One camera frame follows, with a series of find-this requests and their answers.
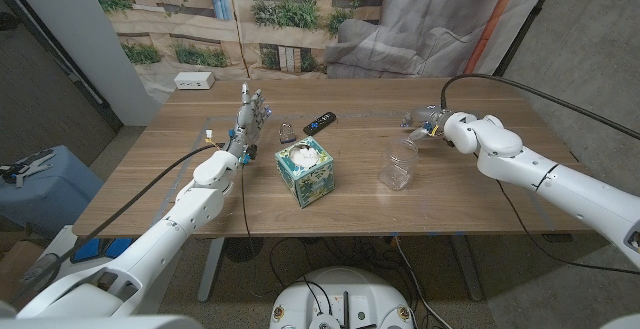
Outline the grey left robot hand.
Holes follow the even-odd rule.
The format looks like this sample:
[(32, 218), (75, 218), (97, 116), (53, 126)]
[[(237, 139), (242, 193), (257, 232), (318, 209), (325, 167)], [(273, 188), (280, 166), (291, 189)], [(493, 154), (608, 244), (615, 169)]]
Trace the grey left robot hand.
[(256, 143), (261, 129), (272, 113), (270, 107), (264, 105), (264, 101), (260, 89), (251, 94), (248, 83), (242, 84), (241, 106), (230, 140), (225, 147), (225, 150), (235, 155), (240, 163), (247, 163), (256, 157)]

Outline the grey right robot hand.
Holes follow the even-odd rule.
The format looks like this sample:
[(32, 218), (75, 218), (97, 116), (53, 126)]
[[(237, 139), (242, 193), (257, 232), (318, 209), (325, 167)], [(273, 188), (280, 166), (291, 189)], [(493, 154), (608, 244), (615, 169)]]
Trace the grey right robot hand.
[(411, 128), (409, 139), (413, 142), (444, 136), (444, 126), (452, 115), (440, 105), (428, 105), (407, 112), (401, 121), (403, 128)]

